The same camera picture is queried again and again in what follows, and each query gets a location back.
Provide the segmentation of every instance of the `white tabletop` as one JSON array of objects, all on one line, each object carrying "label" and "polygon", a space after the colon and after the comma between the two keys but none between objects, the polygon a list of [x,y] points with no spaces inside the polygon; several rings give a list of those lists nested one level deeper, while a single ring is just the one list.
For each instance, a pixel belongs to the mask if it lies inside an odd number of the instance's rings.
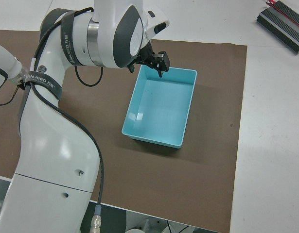
[{"label": "white tabletop", "polygon": [[[265,1],[152,2],[171,22],[157,39],[248,45],[230,232],[299,232],[299,55],[256,23]],[[299,0],[283,2],[299,12]],[[0,30],[39,31],[51,9],[88,6],[3,0]]]}]

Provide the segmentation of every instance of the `brown mat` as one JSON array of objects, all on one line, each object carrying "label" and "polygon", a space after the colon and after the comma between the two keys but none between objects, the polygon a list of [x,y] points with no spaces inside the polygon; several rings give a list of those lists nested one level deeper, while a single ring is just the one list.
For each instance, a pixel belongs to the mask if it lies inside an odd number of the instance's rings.
[{"label": "brown mat", "polygon": [[[37,32],[0,31],[0,44],[29,67]],[[197,82],[183,147],[179,150],[122,135],[125,114],[139,67],[106,68],[97,87],[79,83],[73,68],[63,86],[60,107],[95,136],[105,160],[103,202],[122,208],[229,232],[238,134],[246,65],[246,46],[153,41],[168,52],[171,66],[196,69]],[[80,67],[85,81],[99,68]],[[0,102],[15,89],[0,90]],[[17,113],[22,91],[0,107],[0,175],[11,178],[18,162]],[[98,195],[98,183],[92,199]]]}]

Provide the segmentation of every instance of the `silver band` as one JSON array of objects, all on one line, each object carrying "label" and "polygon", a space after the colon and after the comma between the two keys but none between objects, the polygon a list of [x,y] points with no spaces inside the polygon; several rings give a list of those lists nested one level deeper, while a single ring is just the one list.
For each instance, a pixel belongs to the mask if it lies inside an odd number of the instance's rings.
[{"label": "silver band", "polygon": [[97,34],[99,31],[99,23],[94,22],[92,19],[88,25],[87,43],[88,51],[92,62],[99,67],[103,67],[103,62],[97,46]]}]

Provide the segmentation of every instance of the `metal connector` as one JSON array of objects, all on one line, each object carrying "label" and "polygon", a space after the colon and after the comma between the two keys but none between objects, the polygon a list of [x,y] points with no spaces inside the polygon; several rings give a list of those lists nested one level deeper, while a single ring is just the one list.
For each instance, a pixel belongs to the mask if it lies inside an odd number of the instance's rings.
[{"label": "metal connector", "polygon": [[101,216],[94,215],[91,221],[90,233],[100,233],[101,224],[102,224]]}]

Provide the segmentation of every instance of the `light blue plastic tray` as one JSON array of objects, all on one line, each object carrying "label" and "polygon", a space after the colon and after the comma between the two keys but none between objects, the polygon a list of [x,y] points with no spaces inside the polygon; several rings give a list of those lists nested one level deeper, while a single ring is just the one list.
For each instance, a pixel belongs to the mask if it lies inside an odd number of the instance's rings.
[{"label": "light blue plastic tray", "polygon": [[122,133],[133,139],[181,148],[197,71],[170,68],[160,78],[141,66]]}]

